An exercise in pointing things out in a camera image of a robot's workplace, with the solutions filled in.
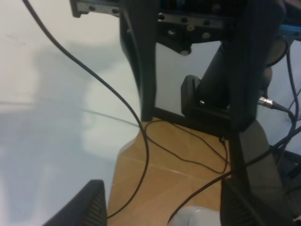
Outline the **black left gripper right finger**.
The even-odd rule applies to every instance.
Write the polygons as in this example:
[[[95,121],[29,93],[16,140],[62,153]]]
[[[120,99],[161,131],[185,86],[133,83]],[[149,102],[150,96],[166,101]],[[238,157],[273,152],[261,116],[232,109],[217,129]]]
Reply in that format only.
[[[293,226],[282,216],[231,178],[222,180],[220,222],[222,226]]]

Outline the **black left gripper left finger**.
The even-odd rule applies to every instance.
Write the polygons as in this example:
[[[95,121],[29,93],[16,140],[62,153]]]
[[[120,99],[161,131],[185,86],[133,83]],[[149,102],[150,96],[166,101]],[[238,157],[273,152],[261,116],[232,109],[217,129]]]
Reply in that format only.
[[[46,226],[106,226],[105,188],[102,180],[90,180]]]

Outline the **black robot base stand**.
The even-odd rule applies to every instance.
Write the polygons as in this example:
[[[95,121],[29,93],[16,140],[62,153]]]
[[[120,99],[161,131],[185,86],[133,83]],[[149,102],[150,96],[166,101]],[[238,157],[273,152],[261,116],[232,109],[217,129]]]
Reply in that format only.
[[[255,121],[276,39],[293,39],[301,26],[298,0],[73,0],[71,11],[77,18],[90,12],[119,18],[143,121],[150,121],[155,110],[156,44],[182,54],[193,44],[219,41],[201,80],[185,78],[182,113],[236,133]]]

